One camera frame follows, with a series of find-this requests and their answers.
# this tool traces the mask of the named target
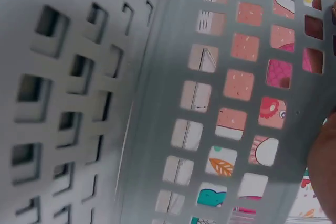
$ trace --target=teal print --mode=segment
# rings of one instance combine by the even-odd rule
[[[203,189],[199,192],[197,203],[210,207],[217,207],[223,203],[225,196],[226,192],[217,193],[211,189]]]

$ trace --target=finger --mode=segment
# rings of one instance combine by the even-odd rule
[[[310,16],[305,17],[304,30],[308,36],[314,37],[316,39],[323,39],[323,22],[320,19],[313,18]]]
[[[322,10],[322,1],[321,0],[313,0],[311,5],[313,6],[313,8],[315,8],[317,10]]]
[[[336,130],[336,113],[332,113],[329,117],[327,122],[324,124],[322,127],[322,130],[331,130],[334,129]]]
[[[323,71],[323,52],[312,49],[312,48],[306,48],[305,53],[308,56],[311,71],[313,73],[322,73]]]

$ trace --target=skin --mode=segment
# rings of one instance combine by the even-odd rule
[[[321,9],[321,0],[314,0],[313,7]],[[336,17],[336,3],[331,11]],[[320,37],[323,34],[322,25],[315,19],[306,20],[306,29],[309,34]],[[322,62],[311,57],[311,64],[314,67],[320,66]],[[336,223],[336,113],[329,116],[327,123],[322,127],[321,132],[314,142],[307,160],[311,184],[316,197],[328,218]]]

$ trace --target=leaf print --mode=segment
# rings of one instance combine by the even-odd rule
[[[304,215],[304,217],[313,217],[314,216],[314,212],[315,212],[315,209],[310,209],[308,212],[306,212],[306,214]]]
[[[213,167],[213,169],[222,176],[230,177],[233,171],[233,165],[225,160],[221,160],[218,158],[209,158],[209,161]]]

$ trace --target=laundry basket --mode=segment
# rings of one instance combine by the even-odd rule
[[[321,3],[0,0],[0,222],[329,222],[306,170],[336,95]]]

